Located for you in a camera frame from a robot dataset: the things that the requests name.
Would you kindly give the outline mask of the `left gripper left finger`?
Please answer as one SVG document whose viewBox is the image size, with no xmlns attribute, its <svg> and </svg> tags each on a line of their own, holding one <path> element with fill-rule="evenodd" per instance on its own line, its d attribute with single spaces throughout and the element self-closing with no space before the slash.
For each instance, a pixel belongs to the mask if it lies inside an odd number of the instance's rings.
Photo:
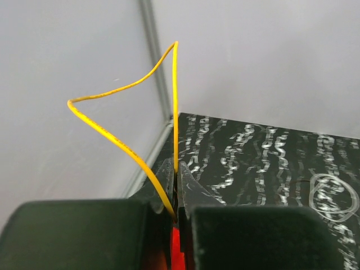
<svg viewBox="0 0 360 270">
<path fill-rule="evenodd" d="M 171 238 L 151 182 L 126 199 L 30 201 L 1 233 L 1 268 L 170 269 Z"/>
</svg>

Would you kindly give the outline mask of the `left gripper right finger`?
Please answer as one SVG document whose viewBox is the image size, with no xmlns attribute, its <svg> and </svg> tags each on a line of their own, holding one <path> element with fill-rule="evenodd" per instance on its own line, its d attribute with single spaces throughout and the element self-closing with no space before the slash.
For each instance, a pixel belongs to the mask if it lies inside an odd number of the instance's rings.
<svg viewBox="0 0 360 270">
<path fill-rule="evenodd" d="M 334 236 L 311 208 L 226 206 L 185 162 L 177 175 L 186 269 L 342 269 Z"/>
</svg>

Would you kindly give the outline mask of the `red divided plastic bin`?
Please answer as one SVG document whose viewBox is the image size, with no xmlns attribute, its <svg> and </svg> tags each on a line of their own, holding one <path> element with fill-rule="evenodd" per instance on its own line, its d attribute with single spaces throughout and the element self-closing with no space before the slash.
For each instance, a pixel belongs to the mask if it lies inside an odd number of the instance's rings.
<svg viewBox="0 0 360 270">
<path fill-rule="evenodd" d="M 142 269 L 161 270 L 161 269 L 190 269 L 187 266 L 186 254 L 181 251 L 181 234 L 177 227 L 172 228 L 170 242 L 170 262 L 167 262 L 164 251 L 156 251 L 149 255 L 142 263 Z"/>
</svg>

